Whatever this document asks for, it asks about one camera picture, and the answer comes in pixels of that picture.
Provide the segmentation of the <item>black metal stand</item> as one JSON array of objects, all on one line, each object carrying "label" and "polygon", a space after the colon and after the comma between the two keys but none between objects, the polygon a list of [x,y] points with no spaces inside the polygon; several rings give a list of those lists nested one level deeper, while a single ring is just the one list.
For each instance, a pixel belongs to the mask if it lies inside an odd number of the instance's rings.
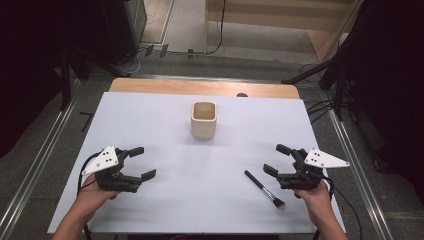
[{"label": "black metal stand", "polygon": [[333,85],[336,85],[335,97],[332,99],[330,106],[339,121],[342,121],[341,108],[343,102],[343,93],[346,86],[346,68],[342,63],[343,54],[337,52],[329,60],[299,74],[298,76],[282,80],[284,85],[295,85],[315,74],[324,71],[323,76],[319,81],[319,87],[322,90],[329,90]]}]

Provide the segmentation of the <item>black makeup brush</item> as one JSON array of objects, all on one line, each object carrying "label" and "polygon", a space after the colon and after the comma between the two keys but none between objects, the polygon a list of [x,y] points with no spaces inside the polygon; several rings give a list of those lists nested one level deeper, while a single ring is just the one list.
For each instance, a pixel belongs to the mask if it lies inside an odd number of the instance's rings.
[{"label": "black makeup brush", "polygon": [[248,170],[245,170],[244,174],[267,196],[268,199],[272,201],[277,209],[284,208],[285,202],[272,194],[253,174],[251,174]]}]

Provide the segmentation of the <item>wooden shelf unit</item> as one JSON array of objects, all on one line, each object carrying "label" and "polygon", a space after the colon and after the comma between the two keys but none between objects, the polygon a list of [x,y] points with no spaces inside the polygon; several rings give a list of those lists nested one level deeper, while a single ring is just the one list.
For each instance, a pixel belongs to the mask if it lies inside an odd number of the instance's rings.
[{"label": "wooden shelf unit", "polygon": [[205,22],[306,30],[319,62],[329,60],[349,33],[364,0],[205,0]]}]

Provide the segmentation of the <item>cream square cup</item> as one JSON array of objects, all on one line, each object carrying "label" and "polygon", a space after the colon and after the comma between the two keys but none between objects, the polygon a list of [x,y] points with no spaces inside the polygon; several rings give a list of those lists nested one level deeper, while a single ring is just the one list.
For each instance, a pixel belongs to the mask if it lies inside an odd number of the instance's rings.
[{"label": "cream square cup", "polygon": [[217,125],[217,105],[215,102],[195,102],[192,105],[191,133],[198,139],[212,139]]}]

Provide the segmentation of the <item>person's left hand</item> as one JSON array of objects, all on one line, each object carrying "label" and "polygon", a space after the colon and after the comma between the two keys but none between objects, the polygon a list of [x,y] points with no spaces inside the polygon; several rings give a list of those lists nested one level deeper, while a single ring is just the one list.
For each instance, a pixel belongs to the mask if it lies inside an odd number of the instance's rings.
[{"label": "person's left hand", "polygon": [[120,191],[101,189],[95,175],[90,174],[79,190],[73,207],[76,209],[78,217],[88,221],[108,200],[116,198],[119,194]]}]

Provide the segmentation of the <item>person's right hand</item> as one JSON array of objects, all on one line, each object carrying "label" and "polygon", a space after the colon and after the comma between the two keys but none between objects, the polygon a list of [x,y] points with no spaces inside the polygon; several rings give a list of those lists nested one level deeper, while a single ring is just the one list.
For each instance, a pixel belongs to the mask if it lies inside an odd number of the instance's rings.
[{"label": "person's right hand", "polygon": [[321,180],[312,190],[294,189],[294,194],[302,199],[306,205],[310,220],[318,227],[329,226],[335,218],[327,184]]}]

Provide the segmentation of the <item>black cabinet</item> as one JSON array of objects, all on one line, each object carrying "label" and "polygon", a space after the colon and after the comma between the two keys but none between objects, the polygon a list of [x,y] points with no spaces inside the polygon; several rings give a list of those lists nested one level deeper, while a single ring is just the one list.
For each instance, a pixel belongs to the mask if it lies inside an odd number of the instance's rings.
[{"label": "black cabinet", "polygon": [[79,46],[120,65],[138,51],[147,14],[144,0],[77,0]]}]

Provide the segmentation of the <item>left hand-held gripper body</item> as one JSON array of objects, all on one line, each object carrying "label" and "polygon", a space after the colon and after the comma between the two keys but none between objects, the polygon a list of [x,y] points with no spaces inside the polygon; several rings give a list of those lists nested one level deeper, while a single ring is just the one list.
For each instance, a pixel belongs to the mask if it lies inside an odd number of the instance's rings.
[{"label": "left hand-held gripper body", "polygon": [[94,174],[103,190],[136,193],[142,184],[141,176],[126,176],[121,172],[129,150],[107,146],[90,156],[81,168],[81,175]]}]

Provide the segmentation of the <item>metal floor rail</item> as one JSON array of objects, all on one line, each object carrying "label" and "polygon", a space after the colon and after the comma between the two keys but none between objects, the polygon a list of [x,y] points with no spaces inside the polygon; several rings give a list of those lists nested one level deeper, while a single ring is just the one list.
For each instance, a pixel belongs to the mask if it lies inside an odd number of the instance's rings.
[{"label": "metal floor rail", "polygon": [[64,110],[49,103],[0,159],[0,240],[9,239],[74,106],[74,100]]},{"label": "metal floor rail", "polygon": [[358,185],[359,192],[364,201],[368,215],[374,226],[379,240],[394,240],[390,228],[387,224],[384,213],[380,204],[371,188],[371,185],[365,175],[365,172],[360,164],[359,158],[349,138],[344,123],[340,121],[333,110],[329,113],[333,127],[338,135],[345,156],[350,163],[350,168],[354,179]]}]

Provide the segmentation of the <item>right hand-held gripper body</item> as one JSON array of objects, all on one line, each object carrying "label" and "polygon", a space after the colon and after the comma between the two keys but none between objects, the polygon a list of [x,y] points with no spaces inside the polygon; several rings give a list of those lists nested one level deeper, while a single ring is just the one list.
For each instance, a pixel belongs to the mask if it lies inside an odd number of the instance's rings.
[{"label": "right hand-held gripper body", "polygon": [[276,180],[282,189],[315,189],[325,177],[324,169],[350,166],[349,162],[316,148],[312,148],[309,152],[304,149],[292,149],[290,156],[295,160],[295,172],[278,174]]}]

